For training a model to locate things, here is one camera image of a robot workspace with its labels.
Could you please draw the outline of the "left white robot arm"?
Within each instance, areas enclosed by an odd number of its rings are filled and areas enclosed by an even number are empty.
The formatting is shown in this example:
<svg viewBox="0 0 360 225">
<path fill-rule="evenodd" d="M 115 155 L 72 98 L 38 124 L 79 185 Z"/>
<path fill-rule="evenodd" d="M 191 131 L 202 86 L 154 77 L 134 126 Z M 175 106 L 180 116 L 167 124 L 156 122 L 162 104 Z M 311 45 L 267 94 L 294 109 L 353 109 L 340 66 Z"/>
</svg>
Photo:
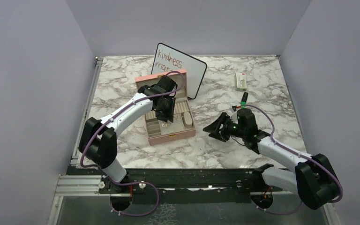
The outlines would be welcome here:
<svg viewBox="0 0 360 225">
<path fill-rule="evenodd" d="M 90 117 L 83 127 L 78 150 L 81 155 L 81 167 L 86 168 L 84 159 L 93 162 L 92 166 L 100 169 L 111 179 L 111 187 L 116 192 L 124 192 L 128 188 L 126 169 L 117 159 L 117 138 L 133 122 L 150 111 L 158 113 L 158 119 L 169 121 L 173 118 L 175 97 L 186 83 L 177 84 L 169 74 L 160 77 L 154 85 L 144 85 L 127 102 L 110 115 L 101 119 Z"/>
</svg>

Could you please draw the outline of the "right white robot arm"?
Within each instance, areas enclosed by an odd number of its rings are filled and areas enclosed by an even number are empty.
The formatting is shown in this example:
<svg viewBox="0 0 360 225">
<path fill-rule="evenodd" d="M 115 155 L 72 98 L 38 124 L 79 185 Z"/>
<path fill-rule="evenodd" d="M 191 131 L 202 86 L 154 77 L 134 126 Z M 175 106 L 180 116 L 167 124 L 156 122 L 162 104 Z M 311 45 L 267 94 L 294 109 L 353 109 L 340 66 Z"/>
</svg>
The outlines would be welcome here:
<svg viewBox="0 0 360 225">
<path fill-rule="evenodd" d="M 343 188 L 325 155 L 311 155 L 280 143 L 273 133 L 259 129 L 249 108 L 241 108 L 234 114 L 235 120 L 227 113 L 221 113 L 203 131 L 222 142 L 232 137 L 240 138 L 249 150 L 284 166 L 281 169 L 266 164 L 254 169 L 251 180 L 256 190 L 263 191 L 269 187 L 284 189 L 297 194 L 302 204 L 312 210 L 342 199 Z"/>
</svg>

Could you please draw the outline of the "pink jewelry box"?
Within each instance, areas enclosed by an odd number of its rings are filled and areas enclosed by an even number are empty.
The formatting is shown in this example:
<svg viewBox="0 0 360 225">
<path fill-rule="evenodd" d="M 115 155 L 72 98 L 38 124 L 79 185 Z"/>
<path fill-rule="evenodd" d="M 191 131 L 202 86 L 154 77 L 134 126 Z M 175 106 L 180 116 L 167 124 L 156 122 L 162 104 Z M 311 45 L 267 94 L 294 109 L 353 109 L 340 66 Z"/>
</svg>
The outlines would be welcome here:
<svg viewBox="0 0 360 225">
<path fill-rule="evenodd" d="M 190 138 L 196 134 L 195 122 L 188 101 L 187 72 L 184 69 L 180 69 L 179 72 L 184 76 L 185 84 L 181 90 L 177 91 L 174 95 L 175 108 L 173 122 L 163 122 L 157 120 L 154 111 L 150 111 L 142 117 L 147 131 L 148 142 L 151 146 L 176 141 L 179 139 Z M 167 72 L 137 77 L 135 78 L 136 87 L 139 89 L 143 85 L 151 86 L 156 84 L 158 83 L 160 77 L 165 74 L 167 74 Z M 168 77 L 172 78 L 172 80 L 174 80 L 179 86 L 183 82 L 181 75 L 173 73 L 172 71 Z M 184 127 L 184 112 L 190 112 L 193 119 L 193 125 L 189 129 Z"/>
</svg>

